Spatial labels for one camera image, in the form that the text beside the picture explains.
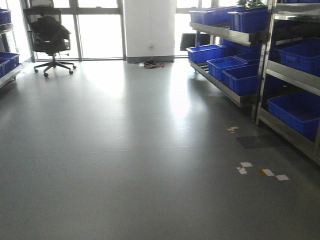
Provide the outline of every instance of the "power outlet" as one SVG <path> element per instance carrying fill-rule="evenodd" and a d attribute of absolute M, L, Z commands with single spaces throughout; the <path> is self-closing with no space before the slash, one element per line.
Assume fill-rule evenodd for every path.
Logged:
<path fill-rule="evenodd" d="M 155 43 L 148 42 L 147 47 L 148 47 L 148 50 L 152 52 L 155 49 Z"/>

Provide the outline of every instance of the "gray floor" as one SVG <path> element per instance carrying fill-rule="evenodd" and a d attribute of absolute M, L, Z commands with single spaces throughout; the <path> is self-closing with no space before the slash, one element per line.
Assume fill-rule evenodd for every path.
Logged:
<path fill-rule="evenodd" d="M 186 59 L 77 65 L 0 89 L 0 239 L 320 239 L 320 168 Z"/>

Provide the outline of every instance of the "white tape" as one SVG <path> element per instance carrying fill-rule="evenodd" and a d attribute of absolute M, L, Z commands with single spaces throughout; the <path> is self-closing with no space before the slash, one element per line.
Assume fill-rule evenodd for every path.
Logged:
<path fill-rule="evenodd" d="M 244 167 L 237 167 L 236 169 L 238 169 L 239 173 L 241 174 L 247 174 L 247 171 Z"/>
<path fill-rule="evenodd" d="M 262 169 L 262 171 L 267 175 L 268 177 L 274 176 L 274 173 L 270 169 Z"/>
<path fill-rule="evenodd" d="M 275 176 L 279 181 L 286 181 L 289 180 L 289 178 L 286 175 L 277 175 Z"/>
<path fill-rule="evenodd" d="M 248 168 L 248 167 L 252 167 L 253 166 L 250 162 L 240 162 L 240 164 L 244 168 Z"/>

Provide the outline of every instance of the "chair base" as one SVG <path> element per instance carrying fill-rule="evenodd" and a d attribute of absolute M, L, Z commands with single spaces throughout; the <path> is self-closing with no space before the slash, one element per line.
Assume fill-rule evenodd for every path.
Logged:
<path fill-rule="evenodd" d="M 72 68 L 73 69 L 76 69 L 77 67 L 75 66 L 74 63 L 71 63 L 71 62 L 65 62 L 65 61 L 56 61 L 56 55 L 51 55 L 52 56 L 52 61 L 50 62 L 46 62 L 44 64 L 41 64 L 41 65 L 37 65 L 37 66 L 34 66 L 33 69 L 34 69 L 34 72 L 38 72 L 39 70 L 37 68 L 41 68 L 41 67 L 46 67 L 44 70 L 43 70 L 43 75 L 45 77 L 48 77 L 49 74 L 47 73 L 47 71 L 51 68 L 56 68 L 57 66 L 58 67 L 62 67 L 64 69 L 68 69 L 69 70 L 69 74 L 73 74 L 74 72 L 71 70 L 70 67 L 67 67 L 65 65 L 72 65 Z"/>

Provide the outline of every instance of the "blue storage crate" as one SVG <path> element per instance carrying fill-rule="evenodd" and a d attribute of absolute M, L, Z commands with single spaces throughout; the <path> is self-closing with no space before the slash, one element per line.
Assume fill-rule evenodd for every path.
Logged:
<path fill-rule="evenodd" d="M 224 38 L 220 38 L 220 45 L 225 46 L 224 57 L 230 57 L 237 54 L 238 43 Z"/>
<path fill-rule="evenodd" d="M 288 126 L 314 141 L 320 121 L 320 97 L 307 91 L 267 100 L 269 112 Z"/>
<path fill-rule="evenodd" d="M 320 38 L 307 38 L 279 51 L 281 63 L 320 77 Z"/>
<path fill-rule="evenodd" d="M 236 45 L 236 54 L 247 54 L 252 52 L 261 52 L 261 45 L 246 46 L 242 44 Z"/>
<path fill-rule="evenodd" d="M 236 58 L 245 61 L 248 65 L 258 64 L 260 62 L 261 51 L 253 51 L 235 55 Z"/>
<path fill-rule="evenodd" d="M 11 11 L 0 9 L 0 25 L 11 23 Z"/>
<path fill-rule="evenodd" d="M 203 22 L 203 18 L 202 15 L 199 14 L 199 12 L 201 11 L 210 11 L 210 10 L 214 10 L 217 7 L 210 7 L 210 8 L 199 8 L 197 10 L 190 10 L 190 18 L 191 18 L 191 22 L 192 23 L 197 23 L 197 24 L 202 24 Z"/>
<path fill-rule="evenodd" d="M 258 69 L 259 64 L 224 70 L 225 85 L 239 96 L 256 94 Z"/>
<path fill-rule="evenodd" d="M 268 21 L 268 8 L 258 7 L 228 12 L 230 29 L 243 33 L 264 31 Z"/>
<path fill-rule="evenodd" d="M 9 72 L 9 62 L 8 59 L 0 59 L 0 78 Z"/>
<path fill-rule="evenodd" d="M 213 59 L 207 62 L 210 75 L 214 76 L 220 82 L 225 81 L 225 75 L 223 74 L 223 70 L 234 69 L 237 67 L 247 65 L 245 61 L 242 61 L 234 56 Z"/>
<path fill-rule="evenodd" d="M 11 71 L 19 66 L 19 54 L 11 52 L 0 52 L 0 59 L 8 59 L 8 70 Z"/>
<path fill-rule="evenodd" d="M 227 39 L 224 39 L 222 37 L 220 37 L 220 45 L 223 45 L 225 47 L 236 47 L 238 45 L 238 43 L 234 42 L 234 41 L 230 41 Z"/>
<path fill-rule="evenodd" d="M 219 59 L 224 56 L 224 46 L 209 44 L 186 48 L 188 58 L 195 64 L 204 63 L 211 59 Z"/>
<path fill-rule="evenodd" d="M 291 42 L 286 42 L 283 44 L 279 44 L 279 45 L 273 45 L 270 48 L 270 52 L 269 52 L 269 58 L 270 59 L 276 59 L 276 58 L 280 58 L 280 50 L 284 49 L 284 48 L 288 48 L 291 46 L 294 46 L 296 44 L 301 43 L 303 40 L 297 40 L 297 41 L 291 41 Z"/>
<path fill-rule="evenodd" d="M 205 25 L 217 25 L 228 23 L 230 17 L 228 12 L 230 11 L 241 11 L 244 6 L 218 6 L 215 9 L 207 11 L 199 11 L 198 14 L 201 16 L 201 24 Z"/>
<path fill-rule="evenodd" d="M 264 90 L 273 90 L 273 89 L 281 89 L 283 88 L 287 83 L 285 81 L 282 81 L 281 79 L 266 74 L 265 75 L 265 83 L 264 83 Z"/>

